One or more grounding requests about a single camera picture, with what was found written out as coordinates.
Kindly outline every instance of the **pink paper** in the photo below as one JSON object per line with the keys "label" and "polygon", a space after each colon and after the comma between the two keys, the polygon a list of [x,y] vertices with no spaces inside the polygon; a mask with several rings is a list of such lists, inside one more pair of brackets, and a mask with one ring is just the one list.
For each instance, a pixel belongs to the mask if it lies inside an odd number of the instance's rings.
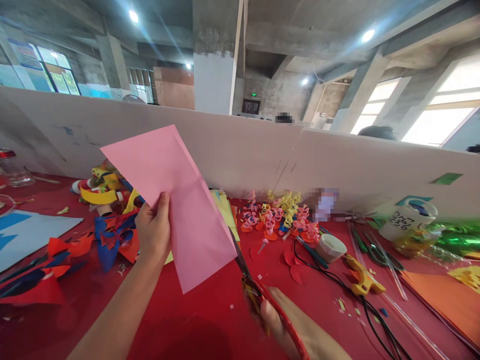
{"label": "pink paper", "polygon": [[229,228],[175,125],[101,151],[152,208],[161,192],[170,194],[173,260],[184,294],[237,256]]}

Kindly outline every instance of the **glass jar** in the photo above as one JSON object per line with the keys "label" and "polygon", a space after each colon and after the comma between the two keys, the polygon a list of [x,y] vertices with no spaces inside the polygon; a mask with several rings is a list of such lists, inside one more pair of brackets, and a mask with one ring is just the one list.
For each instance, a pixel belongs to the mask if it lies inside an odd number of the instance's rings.
{"label": "glass jar", "polygon": [[19,188],[35,183],[32,174],[26,170],[17,158],[17,154],[8,148],[0,148],[0,172],[8,185]]}

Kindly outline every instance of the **white partition board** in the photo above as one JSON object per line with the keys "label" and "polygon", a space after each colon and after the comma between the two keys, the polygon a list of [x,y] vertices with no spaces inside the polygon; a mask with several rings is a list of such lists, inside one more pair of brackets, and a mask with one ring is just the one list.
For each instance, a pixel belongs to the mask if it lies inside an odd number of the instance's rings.
{"label": "white partition board", "polygon": [[[59,175],[87,178],[105,158],[100,147],[175,124],[208,186],[232,197],[273,189],[303,130],[268,120],[3,86],[0,99],[2,113],[4,106],[14,107],[16,117],[31,122],[27,133],[40,133],[61,154],[55,162]],[[0,117],[1,124],[8,120]],[[32,158],[27,151],[19,155]]]}
{"label": "white partition board", "polygon": [[[431,182],[464,174],[451,185]],[[389,216],[405,196],[433,197],[441,218],[480,217],[480,156],[400,141],[305,129],[275,189],[339,188],[344,209]]]}

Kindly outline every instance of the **yellow paper cutout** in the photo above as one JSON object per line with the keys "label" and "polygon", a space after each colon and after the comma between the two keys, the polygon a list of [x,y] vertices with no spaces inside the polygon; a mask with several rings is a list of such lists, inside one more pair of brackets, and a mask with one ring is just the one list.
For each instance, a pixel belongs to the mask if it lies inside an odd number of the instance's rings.
{"label": "yellow paper cutout", "polygon": [[65,206],[65,207],[63,208],[63,210],[60,210],[60,211],[57,212],[56,214],[57,214],[57,215],[61,215],[61,214],[66,214],[66,213],[68,213],[68,212],[69,212],[69,207],[68,207],[68,206]]}
{"label": "yellow paper cutout", "polygon": [[115,190],[110,190],[107,192],[96,193],[80,188],[81,197],[90,204],[96,205],[106,205],[111,204],[117,200],[117,195]]}
{"label": "yellow paper cutout", "polygon": [[105,181],[105,185],[110,189],[110,190],[117,190],[122,187],[122,184],[119,181],[119,178],[117,175],[111,173],[108,175],[105,175],[103,177],[103,181]]}
{"label": "yellow paper cutout", "polygon": [[126,204],[125,210],[123,211],[122,214],[128,214],[129,212],[132,212],[135,208],[134,201],[137,196],[140,196],[139,192],[136,189],[133,189],[130,197],[128,198],[128,202]]}
{"label": "yellow paper cutout", "polygon": [[449,271],[448,275],[480,294],[480,266],[459,267]]}

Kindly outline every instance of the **stack of paper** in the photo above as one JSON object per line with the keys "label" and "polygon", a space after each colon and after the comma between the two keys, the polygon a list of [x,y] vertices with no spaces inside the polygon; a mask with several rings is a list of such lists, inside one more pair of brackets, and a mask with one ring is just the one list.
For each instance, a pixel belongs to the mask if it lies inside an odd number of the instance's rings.
{"label": "stack of paper", "polygon": [[239,233],[237,231],[237,225],[235,224],[236,220],[236,211],[235,215],[232,214],[232,206],[230,201],[227,199],[227,195],[224,192],[219,192],[218,190],[210,190],[210,194],[215,201],[216,207],[220,210],[220,214],[225,220],[225,224],[230,228],[235,240],[240,241]]}
{"label": "stack of paper", "polygon": [[40,215],[14,210],[0,217],[0,272],[58,238],[82,218]]}
{"label": "stack of paper", "polygon": [[449,275],[403,271],[402,276],[435,311],[480,349],[480,294]]}

